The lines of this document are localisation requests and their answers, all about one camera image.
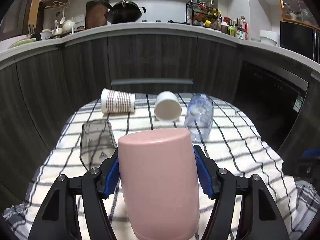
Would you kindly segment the white plastic cup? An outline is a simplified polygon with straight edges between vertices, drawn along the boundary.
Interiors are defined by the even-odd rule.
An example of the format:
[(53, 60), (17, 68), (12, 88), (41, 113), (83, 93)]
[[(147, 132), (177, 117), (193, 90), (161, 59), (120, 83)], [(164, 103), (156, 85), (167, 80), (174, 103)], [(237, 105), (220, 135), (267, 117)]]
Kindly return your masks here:
[(176, 121), (179, 119), (182, 107), (177, 96), (170, 91), (158, 94), (155, 103), (155, 117), (160, 121)]

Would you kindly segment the black spice rack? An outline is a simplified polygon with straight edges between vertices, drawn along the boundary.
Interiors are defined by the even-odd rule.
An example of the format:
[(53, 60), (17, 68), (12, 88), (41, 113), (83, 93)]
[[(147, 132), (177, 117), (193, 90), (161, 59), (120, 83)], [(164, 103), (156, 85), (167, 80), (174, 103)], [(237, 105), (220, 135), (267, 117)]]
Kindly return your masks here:
[(213, 30), (221, 30), (221, 11), (213, 7), (213, 1), (206, 3), (201, 0), (189, 0), (186, 3), (185, 21), (189, 25), (204, 27), (206, 20), (212, 23)]

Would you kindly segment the green basin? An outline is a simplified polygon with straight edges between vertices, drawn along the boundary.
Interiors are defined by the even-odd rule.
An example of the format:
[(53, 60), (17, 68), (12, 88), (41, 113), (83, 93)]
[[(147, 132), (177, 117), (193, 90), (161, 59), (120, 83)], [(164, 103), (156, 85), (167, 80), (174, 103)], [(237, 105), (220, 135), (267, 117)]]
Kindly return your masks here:
[(17, 46), (21, 46), (21, 45), (24, 45), (24, 44), (29, 44), (29, 43), (33, 43), (33, 42), (36, 42), (37, 41), (37, 38), (29, 38), (29, 39), (23, 39), (23, 40), (20, 40), (20, 41), (17, 41), (15, 43), (13, 43), (9, 49), (11, 48), (15, 48)]

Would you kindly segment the brown patterned paper cup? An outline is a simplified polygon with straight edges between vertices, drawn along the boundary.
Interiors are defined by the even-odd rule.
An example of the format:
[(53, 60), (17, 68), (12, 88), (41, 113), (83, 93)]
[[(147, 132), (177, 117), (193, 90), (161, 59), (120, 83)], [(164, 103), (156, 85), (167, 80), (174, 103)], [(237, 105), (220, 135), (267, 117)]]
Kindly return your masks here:
[(100, 97), (101, 111), (106, 113), (132, 113), (136, 95), (104, 88)]

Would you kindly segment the white bowl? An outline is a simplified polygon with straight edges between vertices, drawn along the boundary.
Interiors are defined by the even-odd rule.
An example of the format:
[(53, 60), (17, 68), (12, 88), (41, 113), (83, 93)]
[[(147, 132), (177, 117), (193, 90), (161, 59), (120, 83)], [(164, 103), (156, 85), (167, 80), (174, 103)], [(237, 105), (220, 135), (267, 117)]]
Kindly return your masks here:
[(260, 31), (260, 41), (263, 44), (277, 46), (279, 44), (279, 34), (274, 31)]

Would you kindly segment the wooden glass cabinet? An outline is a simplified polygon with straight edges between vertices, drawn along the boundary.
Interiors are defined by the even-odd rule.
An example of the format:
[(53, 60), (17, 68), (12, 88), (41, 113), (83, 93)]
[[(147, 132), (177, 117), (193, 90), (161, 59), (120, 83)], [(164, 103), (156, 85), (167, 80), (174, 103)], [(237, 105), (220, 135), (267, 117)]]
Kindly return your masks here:
[(282, 21), (319, 30), (319, 24), (303, 0), (279, 0), (279, 3)]

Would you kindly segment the smoky square transparent cup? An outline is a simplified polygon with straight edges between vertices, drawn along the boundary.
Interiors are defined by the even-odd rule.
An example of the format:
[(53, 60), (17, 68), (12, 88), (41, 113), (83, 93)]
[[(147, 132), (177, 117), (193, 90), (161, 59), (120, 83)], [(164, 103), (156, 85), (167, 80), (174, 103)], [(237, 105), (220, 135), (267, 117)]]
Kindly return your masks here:
[(107, 119), (88, 121), (83, 124), (80, 141), (80, 160), (87, 171), (99, 167), (112, 157), (117, 148), (112, 126)]

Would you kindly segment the white teapot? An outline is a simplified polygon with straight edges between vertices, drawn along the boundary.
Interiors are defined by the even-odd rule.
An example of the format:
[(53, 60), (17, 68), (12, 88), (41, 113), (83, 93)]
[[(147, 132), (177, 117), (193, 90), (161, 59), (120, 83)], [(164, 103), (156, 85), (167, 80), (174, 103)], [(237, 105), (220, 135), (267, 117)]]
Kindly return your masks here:
[(66, 20), (64, 24), (62, 25), (62, 32), (63, 33), (68, 33), (74, 29), (76, 26), (74, 18), (71, 18), (69, 20)]

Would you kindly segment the pink cup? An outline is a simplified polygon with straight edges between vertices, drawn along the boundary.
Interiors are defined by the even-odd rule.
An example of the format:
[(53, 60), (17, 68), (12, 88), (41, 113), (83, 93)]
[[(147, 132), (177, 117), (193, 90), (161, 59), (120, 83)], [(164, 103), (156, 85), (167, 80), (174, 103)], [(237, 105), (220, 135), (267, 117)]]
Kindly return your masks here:
[(120, 180), (138, 239), (191, 239), (199, 227), (197, 168), (190, 132), (166, 128), (118, 140)]

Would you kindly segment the black dishwasher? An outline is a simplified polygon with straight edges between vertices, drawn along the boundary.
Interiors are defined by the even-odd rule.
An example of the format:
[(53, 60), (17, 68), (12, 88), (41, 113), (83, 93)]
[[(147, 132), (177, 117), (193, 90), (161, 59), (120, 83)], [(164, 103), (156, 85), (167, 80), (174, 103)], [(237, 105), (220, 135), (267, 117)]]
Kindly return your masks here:
[(244, 61), (234, 106), (253, 122), (263, 141), (277, 151), (298, 116), (296, 100), (306, 92), (280, 75)]

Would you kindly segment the black microwave oven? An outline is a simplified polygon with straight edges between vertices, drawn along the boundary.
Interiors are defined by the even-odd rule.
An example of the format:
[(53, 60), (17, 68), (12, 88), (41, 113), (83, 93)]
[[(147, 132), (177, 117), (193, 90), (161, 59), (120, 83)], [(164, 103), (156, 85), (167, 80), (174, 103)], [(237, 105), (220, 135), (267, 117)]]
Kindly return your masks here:
[(280, 46), (319, 63), (319, 31), (317, 29), (281, 21)]

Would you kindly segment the wooden cutting board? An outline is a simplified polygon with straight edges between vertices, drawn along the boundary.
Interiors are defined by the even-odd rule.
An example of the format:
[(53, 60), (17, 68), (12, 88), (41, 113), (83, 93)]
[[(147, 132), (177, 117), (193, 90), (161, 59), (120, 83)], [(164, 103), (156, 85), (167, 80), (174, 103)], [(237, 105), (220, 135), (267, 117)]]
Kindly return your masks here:
[(107, 25), (107, 20), (105, 14), (108, 12), (106, 6), (103, 2), (108, 2), (108, 0), (94, 0), (86, 3), (85, 12), (85, 28), (91, 29)]

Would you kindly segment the black wok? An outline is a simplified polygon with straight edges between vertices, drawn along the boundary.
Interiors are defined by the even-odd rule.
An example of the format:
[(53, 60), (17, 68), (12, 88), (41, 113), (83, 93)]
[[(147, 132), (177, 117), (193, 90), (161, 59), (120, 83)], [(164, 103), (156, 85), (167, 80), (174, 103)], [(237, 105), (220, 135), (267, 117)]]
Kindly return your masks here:
[(122, 0), (115, 5), (102, 1), (108, 12), (104, 14), (107, 22), (111, 24), (130, 23), (138, 21), (146, 13), (145, 7), (139, 7), (135, 2)]

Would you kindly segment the red label sauce bottle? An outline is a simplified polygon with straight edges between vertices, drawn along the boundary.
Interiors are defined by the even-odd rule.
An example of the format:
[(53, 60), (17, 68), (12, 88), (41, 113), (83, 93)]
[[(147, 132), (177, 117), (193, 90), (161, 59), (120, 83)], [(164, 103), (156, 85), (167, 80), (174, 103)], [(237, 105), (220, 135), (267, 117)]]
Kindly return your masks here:
[(248, 23), (244, 16), (237, 19), (236, 37), (241, 40), (248, 40)]

